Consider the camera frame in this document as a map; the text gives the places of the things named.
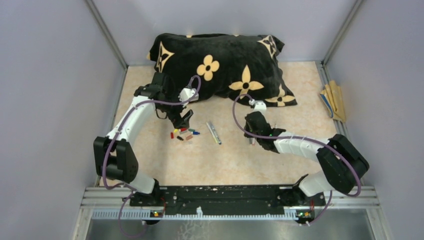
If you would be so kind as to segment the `white pen with light-green cap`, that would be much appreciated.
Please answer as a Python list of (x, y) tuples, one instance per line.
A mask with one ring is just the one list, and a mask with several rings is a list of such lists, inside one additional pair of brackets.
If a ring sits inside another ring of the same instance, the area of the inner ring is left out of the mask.
[(208, 127), (208, 129), (209, 129), (209, 131), (210, 131), (210, 133), (211, 133), (211, 135), (212, 135), (212, 137), (213, 137), (214, 141), (215, 141), (217, 144), (219, 144), (219, 145), (220, 145), (220, 142), (219, 142), (218, 138), (216, 137), (216, 134), (215, 134), (215, 132), (213, 131), (213, 129), (212, 129), (212, 127), (211, 127), (211, 125), (210, 125), (208, 122), (206, 122), (206, 126)]

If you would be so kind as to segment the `white pen with blue end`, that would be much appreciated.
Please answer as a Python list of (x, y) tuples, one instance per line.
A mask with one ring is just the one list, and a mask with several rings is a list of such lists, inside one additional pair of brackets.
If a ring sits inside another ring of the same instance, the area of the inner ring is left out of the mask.
[(217, 137), (217, 139), (219, 140), (220, 145), (221, 145), (221, 144), (222, 144), (222, 141), (221, 141), (221, 139), (220, 139), (220, 137), (219, 137), (219, 135), (218, 135), (218, 133), (217, 133), (217, 131), (216, 131), (216, 129), (215, 129), (215, 127), (214, 127), (213, 123), (212, 123), (211, 121), (209, 121), (208, 123), (211, 125), (211, 127), (212, 127), (212, 129), (213, 129), (213, 131), (214, 131), (214, 133), (215, 133), (215, 135), (216, 135), (216, 137)]

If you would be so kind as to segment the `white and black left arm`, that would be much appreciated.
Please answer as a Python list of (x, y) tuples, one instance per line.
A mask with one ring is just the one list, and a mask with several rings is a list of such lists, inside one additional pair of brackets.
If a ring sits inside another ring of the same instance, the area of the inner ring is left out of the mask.
[(151, 83), (134, 92), (131, 105), (118, 124), (93, 142), (95, 170), (106, 189), (114, 189), (107, 180), (117, 180), (117, 186), (124, 185), (141, 193), (141, 200), (147, 206), (154, 207), (160, 202), (159, 184), (139, 170), (132, 145), (146, 121), (157, 111), (165, 113), (175, 129), (189, 128), (193, 111), (181, 113), (188, 103), (199, 99), (201, 82), (194, 75), (184, 88), (177, 89), (169, 75), (156, 72)]

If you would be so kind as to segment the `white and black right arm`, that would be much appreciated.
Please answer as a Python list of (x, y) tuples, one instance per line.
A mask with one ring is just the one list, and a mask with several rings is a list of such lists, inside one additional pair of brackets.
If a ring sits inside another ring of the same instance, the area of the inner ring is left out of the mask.
[(370, 165), (342, 134), (315, 139), (295, 135), (282, 128), (272, 128), (259, 111), (245, 117), (245, 137), (255, 138), (259, 145), (277, 154), (293, 154), (319, 163), (321, 170), (302, 177), (294, 185), (293, 200), (307, 206), (314, 195), (325, 191), (350, 194), (369, 170)]

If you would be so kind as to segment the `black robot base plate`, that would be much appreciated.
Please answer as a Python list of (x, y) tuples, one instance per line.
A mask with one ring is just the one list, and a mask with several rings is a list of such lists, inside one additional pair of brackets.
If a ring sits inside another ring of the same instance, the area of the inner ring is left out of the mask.
[(160, 186), (153, 193), (136, 193), (131, 207), (164, 208), (165, 214), (193, 215), (201, 208), (207, 216), (283, 215), (286, 207), (323, 207), (322, 193), (305, 196), (293, 185)]

